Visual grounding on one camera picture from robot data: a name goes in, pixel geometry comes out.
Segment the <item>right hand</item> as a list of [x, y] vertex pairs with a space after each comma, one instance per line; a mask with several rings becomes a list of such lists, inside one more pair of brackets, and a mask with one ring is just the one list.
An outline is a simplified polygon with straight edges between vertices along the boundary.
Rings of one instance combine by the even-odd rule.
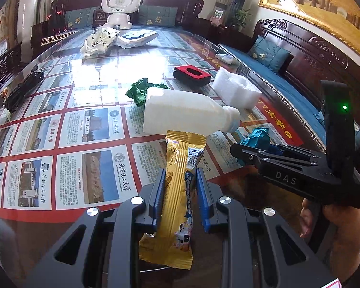
[[360, 209], [326, 205], [323, 214], [336, 227], [329, 251], [329, 269], [345, 283], [360, 265]]

